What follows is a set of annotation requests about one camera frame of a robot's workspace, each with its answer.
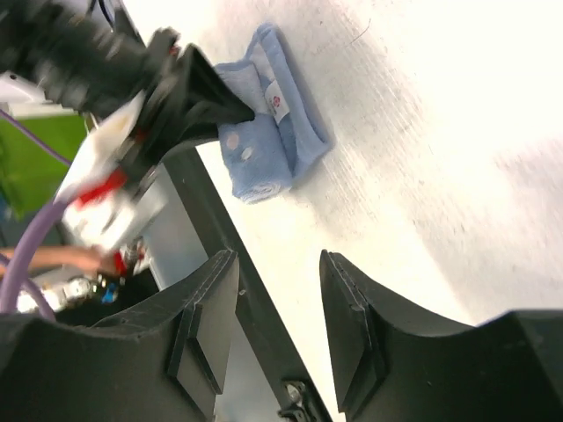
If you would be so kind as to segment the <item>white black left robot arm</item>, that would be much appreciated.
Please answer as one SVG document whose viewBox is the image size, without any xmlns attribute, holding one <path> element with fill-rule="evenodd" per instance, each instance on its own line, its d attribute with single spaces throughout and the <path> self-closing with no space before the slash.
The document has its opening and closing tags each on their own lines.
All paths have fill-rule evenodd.
<svg viewBox="0 0 563 422">
<path fill-rule="evenodd" d="M 47 101 L 107 118 L 131 103 L 131 128 L 113 158 L 130 177 L 145 173 L 182 142 L 214 140 L 223 124 L 254 112 L 195 45 L 171 28 L 143 41 L 120 1 L 102 1 L 113 22 L 69 1 L 1 4 L 1 100 Z"/>
</svg>

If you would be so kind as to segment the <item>light blue towel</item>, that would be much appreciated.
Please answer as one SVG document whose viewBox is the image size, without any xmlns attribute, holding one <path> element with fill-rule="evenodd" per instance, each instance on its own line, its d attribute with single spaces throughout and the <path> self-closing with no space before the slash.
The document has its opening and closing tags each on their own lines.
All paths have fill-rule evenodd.
<svg viewBox="0 0 563 422">
<path fill-rule="evenodd" d="M 216 65 L 216 72 L 255 113 L 253 120 L 218 127 L 233 196 L 253 204 L 290 189 L 330 144 L 308 111 L 278 28 L 259 26 L 245 56 Z"/>
</svg>

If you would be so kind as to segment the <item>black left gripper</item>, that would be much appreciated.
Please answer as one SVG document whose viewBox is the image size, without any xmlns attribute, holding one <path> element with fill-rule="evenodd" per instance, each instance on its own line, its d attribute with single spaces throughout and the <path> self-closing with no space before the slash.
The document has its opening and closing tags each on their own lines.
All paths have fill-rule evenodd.
<svg viewBox="0 0 563 422">
<path fill-rule="evenodd" d="M 140 112 L 115 160 L 142 176 L 179 140 L 199 145 L 222 125 L 252 121 L 255 112 L 189 44 L 182 56 L 169 30 L 144 46 L 59 1 L 1 3 L 1 70 L 37 86 L 48 101 L 107 118 L 140 96 Z"/>
</svg>

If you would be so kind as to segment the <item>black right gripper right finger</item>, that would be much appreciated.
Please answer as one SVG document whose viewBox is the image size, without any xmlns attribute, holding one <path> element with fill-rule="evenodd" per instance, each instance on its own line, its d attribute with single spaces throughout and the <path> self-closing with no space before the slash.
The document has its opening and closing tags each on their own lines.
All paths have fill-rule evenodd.
<svg viewBox="0 0 563 422">
<path fill-rule="evenodd" d="M 559 421 L 562 314 L 510 311 L 472 327 L 422 308 L 323 251 L 322 302 L 349 421 Z"/>
</svg>

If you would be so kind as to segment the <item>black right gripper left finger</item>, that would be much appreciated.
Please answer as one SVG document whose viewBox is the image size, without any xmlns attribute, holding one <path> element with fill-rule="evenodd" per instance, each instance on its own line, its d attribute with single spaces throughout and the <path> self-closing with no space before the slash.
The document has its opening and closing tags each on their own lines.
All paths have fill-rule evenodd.
<svg viewBox="0 0 563 422">
<path fill-rule="evenodd" d="M 223 391 L 234 251 L 92 327 L 1 317 L 4 421 L 207 421 Z"/>
</svg>

